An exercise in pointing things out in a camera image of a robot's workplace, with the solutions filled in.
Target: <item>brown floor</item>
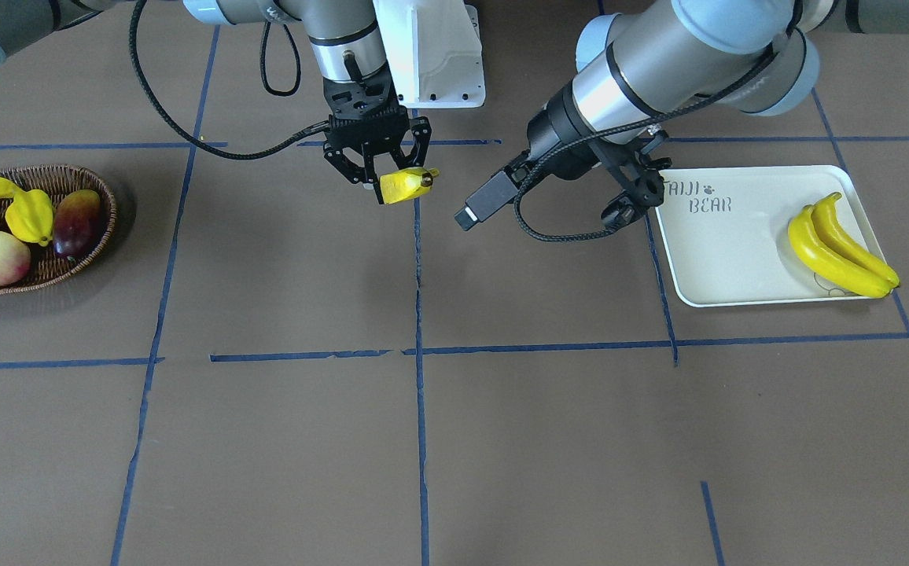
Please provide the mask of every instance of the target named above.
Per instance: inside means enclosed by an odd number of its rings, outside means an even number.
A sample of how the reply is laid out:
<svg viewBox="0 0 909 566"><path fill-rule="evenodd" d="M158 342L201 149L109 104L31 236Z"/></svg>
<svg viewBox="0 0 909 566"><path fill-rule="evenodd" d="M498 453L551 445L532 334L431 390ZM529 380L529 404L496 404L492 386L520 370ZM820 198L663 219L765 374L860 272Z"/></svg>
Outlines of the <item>brown floor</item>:
<svg viewBox="0 0 909 566"><path fill-rule="evenodd" d="M0 297L0 565L909 565L909 37L815 32L814 97L707 108L657 152L845 167L903 289L696 309L656 222L558 246L451 218L601 4L478 2L487 104L425 112L443 173L393 207L318 144L191 150L138 89L128 5L2 65L0 167L86 166L135 218L79 277ZM301 93L261 90L260 32L145 11L160 99L230 151L326 114L304 44ZM595 171L527 209L590 229L612 194Z"/></svg>

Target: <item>white tray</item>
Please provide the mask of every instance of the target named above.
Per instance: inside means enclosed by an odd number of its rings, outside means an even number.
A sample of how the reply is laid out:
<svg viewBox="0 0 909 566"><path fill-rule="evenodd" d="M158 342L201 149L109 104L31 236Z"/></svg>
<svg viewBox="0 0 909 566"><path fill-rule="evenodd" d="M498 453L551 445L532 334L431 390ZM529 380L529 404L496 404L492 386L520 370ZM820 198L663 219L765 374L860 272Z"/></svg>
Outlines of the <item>white tray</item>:
<svg viewBox="0 0 909 566"><path fill-rule="evenodd" d="M786 226L829 193L853 239L884 259L849 175L832 165L669 169L655 208L678 297L695 307L863 300L811 272Z"/></svg>

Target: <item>black cable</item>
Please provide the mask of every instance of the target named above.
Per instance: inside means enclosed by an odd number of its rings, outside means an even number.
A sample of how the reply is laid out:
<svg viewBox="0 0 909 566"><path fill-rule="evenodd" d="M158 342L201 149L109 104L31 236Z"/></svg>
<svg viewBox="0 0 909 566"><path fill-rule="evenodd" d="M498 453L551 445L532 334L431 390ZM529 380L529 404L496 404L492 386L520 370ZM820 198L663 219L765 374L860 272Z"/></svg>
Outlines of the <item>black cable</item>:
<svg viewBox="0 0 909 566"><path fill-rule="evenodd" d="M153 93L153 90L150 89L150 85L148 85L146 82L146 76L143 75L143 68L141 67L141 64L139 64L139 55L137 53L137 31L139 28L139 18L141 18L144 4L146 4L146 0L137 0L137 4L134 5L134 12L132 12L132 15L130 17L130 61L132 64L134 64L134 72L137 74L137 80L139 83L141 83L143 93L146 94L146 97L148 100L150 100L150 106L153 106L153 108L157 110L157 114L160 114L160 118L162 118L164 122L171 127L171 129L175 130L175 133L177 133L181 139L184 139L187 142L202 149L203 151L212 153L217 157L223 157L225 159L250 160L269 157L270 155L278 151L282 151L286 147L289 147L290 145L297 143L300 140L307 138L308 136L314 136L318 132L325 132L329 129L328 121L318 122L318 124L312 124L307 128L300 130L300 132L293 134L293 136L290 136L288 139L283 140L281 143L278 143L268 149L264 149L263 151L257 151L256 153L230 153L217 149L212 145L203 143L200 140L196 139L195 136L183 130L178 124L175 124L175 120L172 119L166 111L164 111L164 107L160 106L160 101L157 100L157 97Z"/></svg>
<svg viewBox="0 0 909 566"><path fill-rule="evenodd" d="M638 122L631 122L630 124L624 124L621 126L615 126L613 128L608 128L605 130L599 130L598 132L594 132L593 134L588 135L588 136L583 136L583 138L578 138L565 145L557 143L555 145L555 147L552 148L552 150L546 152L545 155L543 155L538 161L535 162L535 166L524 177L524 180L522 180L521 185L518 189L518 193L514 197L514 218L517 219L518 225L521 227L521 230L523 230L528 236L534 237L535 240L550 241L550 243L566 243L566 241L597 240L600 237L612 236L613 233L615 233L619 230L619 228L605 228L604 230L599 230L598 232L571 233L571 235L566 235L566 236L549 236L549 235L545 235L544 233L536 232L536 230L534 230L533 228L528 226L528 223L525 221L524 216L521 215L521 198L524 196L524 194L526 194L528 192L528 190L532 189L531 183L533 183L535 181L535 178L541 172L542 167L545 164L547 164L549 159L552 159L556 155L559 155L560 153L562 153L564 151L570 150L570 148L576 147L577 145L580 145L583 143L588 143L588 141L590 141L592 139L613 136L613 135L620 134L623 132L628 132L631 130L640 130L640 129L646 128L648 126L652 126L654 124L660 124L660 122L665 122L665 121L667 121L667 119L678 118L680 116L690 114L691 112L701 110L702 108L705 108L705 107L709 106L710 104L716 103L716 101L723 99L724 97L728 96L728 94L733 93L735 90L741 89L741 87L746 85L746 83L748 83L749 80L756 78L756 76L759 75L760 72L763 71L763 69L768 67L768 65L774 59L775 59L775 53L774 53L774 51L772 51L771 46L770 46L770 48L768 48L766 54L764 54L763 57L761 57L759 59L759 61L757 61L756 64L753 65L752 69L750 69L750 71L746 72L740 79L735 80L735 82L731 83L730 86L725 87L725 89L720 90L716 94L713 94L710 97L706 97L705 99L703 99L701 101L697 101L697 103L690 104L689 106L686 106L684 108L678 108L678 110L664 112L664 114L660 114L653 118L641 119Z"/></svg>
<svg viewBox="0 0 909 566"><path fill-rule="evenodd" d="M293 41L293 35L290 33L290 29L283 26L283 31L286 32L286 38L290 40L290 47L293 48L293 64L294 68L297 69L297 73L293 76L293 86L290 87L290 90L276 90L272 86L269 86L269 79L265 72L265 50L267 50L267 44L269 43L269 28L271 28L271 25L267 22L267 24L263 26L263 44L261 44L261 47L259 48L259 75L263 78L263 88L267 90L269 94L272 94L272 96L275 97L290 97L296 94L297 89L300 88L300 51L297 51L297 44Z"/></svg>
<svg viewBox="0 0 909 566"><path fill-rule="evenodd" d="M80 25L80 24L82 24L82 23L84 23L84 22L87 22L89 19L91 19L91 18L97 16L97 15L100 14L100 13L101 13L101 12L91 12L91 14L87 14L86 16L81 16L80 18L75 19L74 21L72 21L72 22L70 22L70 23L64 25L62 28L59 28L57 31L63 31L64 29L73 28L73 27L76 26L76 25Z"/></svg>

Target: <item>bunch of bananas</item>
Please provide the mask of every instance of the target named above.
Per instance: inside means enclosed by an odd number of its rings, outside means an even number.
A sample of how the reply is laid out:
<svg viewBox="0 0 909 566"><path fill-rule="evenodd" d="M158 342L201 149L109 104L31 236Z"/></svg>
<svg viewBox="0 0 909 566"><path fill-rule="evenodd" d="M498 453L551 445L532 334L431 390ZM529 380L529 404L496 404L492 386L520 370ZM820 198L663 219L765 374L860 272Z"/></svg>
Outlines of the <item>bunch of bananas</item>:
<svg viewBox="0 0 909 566"><path fill-rule="evenodd" d="M832 283L865 297L883 297L900 285L898 273L843 230L835 211L840 198L842 193L832 193L804 207L789 221L789 244L804 265Z"/></svg>
<svg viewBox="0 0 909 566"><path fill-rule="evenodd" d="M53 203L44 190L21 189L0 177L0 198L12 198L5 211L8 228L17 240L46 247L53 235Z"/></svg>

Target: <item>fruit basket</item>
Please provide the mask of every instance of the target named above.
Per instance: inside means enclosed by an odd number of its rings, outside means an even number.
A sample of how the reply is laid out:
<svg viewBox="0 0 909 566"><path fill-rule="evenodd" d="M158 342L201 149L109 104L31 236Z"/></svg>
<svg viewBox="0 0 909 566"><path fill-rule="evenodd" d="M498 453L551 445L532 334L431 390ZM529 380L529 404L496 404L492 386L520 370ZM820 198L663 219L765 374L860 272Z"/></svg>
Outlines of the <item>fruit basket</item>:
<svg viewBox="0 0 909 566"><path fill-rule="evenodd" d="M116 195L107 186L105 180L90 169L66 164L0 169L0 176L11 179L22 189L41 189L46 191L54 207L58 207L67 194L74 193L76 190L94 190L101 197L101 217L105 221L103 222L105 229L102 230L101 239L92 248L91 252L81 258L80 261L72 262L57 257L53 253L52 244L45 248L31 244L31 268L29 272L17 283L0 287L0 295L33 291L55 285L87 268L91 262L101 255L101 251L109 243L110 237L116 230L117 219ZM11 204L11 200L0 198L0 230L8 230L4 214L9 204Z"/></svg>

